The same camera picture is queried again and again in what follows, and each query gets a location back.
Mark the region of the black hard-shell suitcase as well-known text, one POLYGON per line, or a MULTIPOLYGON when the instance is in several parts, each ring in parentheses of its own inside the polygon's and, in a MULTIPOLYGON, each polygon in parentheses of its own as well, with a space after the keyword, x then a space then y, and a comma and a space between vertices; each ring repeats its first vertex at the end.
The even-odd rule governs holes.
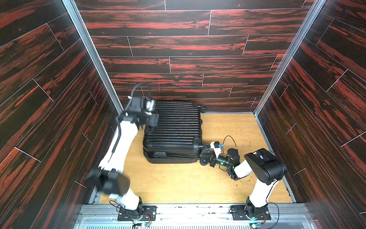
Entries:
POLYGON ((156 127, 144 130, 144 156, 152 164, 195 163, 202 154, 210 154, 204 144, 201 114, 205 105, 187 101, 159 101, 155 112, 159 115, 156 127))

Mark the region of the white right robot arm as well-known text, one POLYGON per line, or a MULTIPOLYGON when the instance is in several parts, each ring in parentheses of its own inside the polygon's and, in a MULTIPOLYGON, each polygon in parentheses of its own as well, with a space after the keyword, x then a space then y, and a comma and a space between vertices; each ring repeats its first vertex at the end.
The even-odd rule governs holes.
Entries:
POLYGON ((203 148, 200 156, 202 166, 223 166, 231 179, 240 180, 254 173, 257 180, 251 195, 242 209, 233 213, 245 214, 248 219, 265 219, 269 216, 268 200, 276 184, 285 175, 286 167, 271 151, 261 148, 244 155, 245 160, 239 162, 238 150, 230 148, 226 156, 221 155, 221 148, 214 151, 203 148))

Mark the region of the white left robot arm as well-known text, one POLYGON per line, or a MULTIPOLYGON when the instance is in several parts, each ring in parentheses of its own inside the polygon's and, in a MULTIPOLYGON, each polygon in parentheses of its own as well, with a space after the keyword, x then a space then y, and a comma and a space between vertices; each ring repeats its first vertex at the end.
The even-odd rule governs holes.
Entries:
POLYGON ((154 112, 125 112, 116 117, 117 129, 106 155, 98 168, 90 170, 87 178, 96 181, 98 191, 109 196, 119 205, 119 210, 131 217, 143 215, 143 201, 130 188, 130 180, 123 174, 124 164, 139 128, 155 127, 159 115, 154 112))

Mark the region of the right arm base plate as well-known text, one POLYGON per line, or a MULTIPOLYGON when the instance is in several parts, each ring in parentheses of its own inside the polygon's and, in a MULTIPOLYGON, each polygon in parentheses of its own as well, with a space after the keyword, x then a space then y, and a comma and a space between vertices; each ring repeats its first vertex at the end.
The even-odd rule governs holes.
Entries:
POLYGON ((232 205, 229 214, 232 215, 233 220, 271 220, 267 204, 260 208, 252 204, 232 205))

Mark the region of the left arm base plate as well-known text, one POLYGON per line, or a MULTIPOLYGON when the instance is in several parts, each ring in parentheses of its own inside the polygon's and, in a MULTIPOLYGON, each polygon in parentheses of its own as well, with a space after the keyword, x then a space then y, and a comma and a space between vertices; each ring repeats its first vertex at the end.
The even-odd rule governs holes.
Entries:
POLYGON ((119 222, 151 222, 156 220, 157 206, 143 205, 137 210, 118 210, 117 220, 119 222))

